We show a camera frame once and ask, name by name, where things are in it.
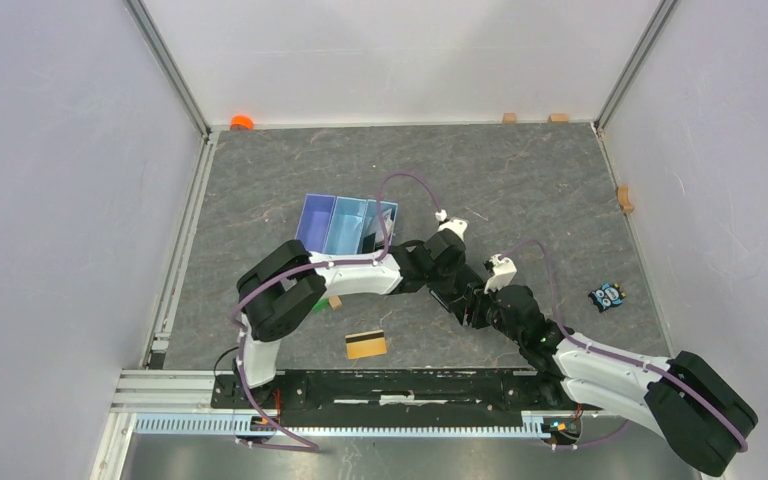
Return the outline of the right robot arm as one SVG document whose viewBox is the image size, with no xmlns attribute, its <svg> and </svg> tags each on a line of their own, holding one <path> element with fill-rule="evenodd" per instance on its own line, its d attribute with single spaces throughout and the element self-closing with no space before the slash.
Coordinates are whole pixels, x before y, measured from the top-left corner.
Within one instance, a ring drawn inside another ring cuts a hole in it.
<svg viewBox="0 0 768 480">
<path fill-rule="evenodd" d="M 658 357 L 595 342 L 546 317 L 527 286 L 467 286 L 446 303 L 463 326 L 491 327 L 543 374 L 540 400 L 618 414 L 663 438 L 686 464 L 720 476 L 758 424 L 749 404 L 701 356 Z"/>
</svg>

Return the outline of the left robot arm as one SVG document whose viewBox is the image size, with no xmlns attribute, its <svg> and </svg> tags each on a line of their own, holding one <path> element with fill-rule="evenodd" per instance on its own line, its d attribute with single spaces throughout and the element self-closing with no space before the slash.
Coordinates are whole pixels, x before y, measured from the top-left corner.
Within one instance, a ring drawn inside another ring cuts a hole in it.
<svg viewBox="0 0 768 480">
<path fill-rule="evenodd" d="M 366 254 L 327 255 L 296 239 L 281 244 L 236 283 L 239 300 L 231 321 L 240 329 L 238 397 L 255 408 L 272 399 L 280 341 L 320 300 L 412 294 L 451 284 L 465 265 L 466 228 L 459 219 L 447 221 L 425 241 Z"/>
</svg>

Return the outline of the gold credit card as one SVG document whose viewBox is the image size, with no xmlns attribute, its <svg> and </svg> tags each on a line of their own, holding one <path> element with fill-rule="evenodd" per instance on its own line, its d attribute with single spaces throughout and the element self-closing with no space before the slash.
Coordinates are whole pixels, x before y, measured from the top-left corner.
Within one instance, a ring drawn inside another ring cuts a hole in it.
<svg viewBox="0 0 768 480">
<path fill-rule="evenodd" d="M 349 360 L 357 360 L 387 353 L 384 332 L 373 330 L 345 336 L 346 355 Z"/>
</svg>

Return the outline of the black card holder wallet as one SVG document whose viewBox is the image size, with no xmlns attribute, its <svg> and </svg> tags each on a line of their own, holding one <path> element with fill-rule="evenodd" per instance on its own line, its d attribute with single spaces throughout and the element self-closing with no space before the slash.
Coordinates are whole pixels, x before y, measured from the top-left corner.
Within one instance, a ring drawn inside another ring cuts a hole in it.
<svg viewBox="0 0 768 480">
<path fill-rule="evenodd" d="M 471 315 L 480 303 L 484 286 L 479 281 L 438 282 L 429 288 L 432 297 L 449 313 L 458 318 Z"/>
</svg>

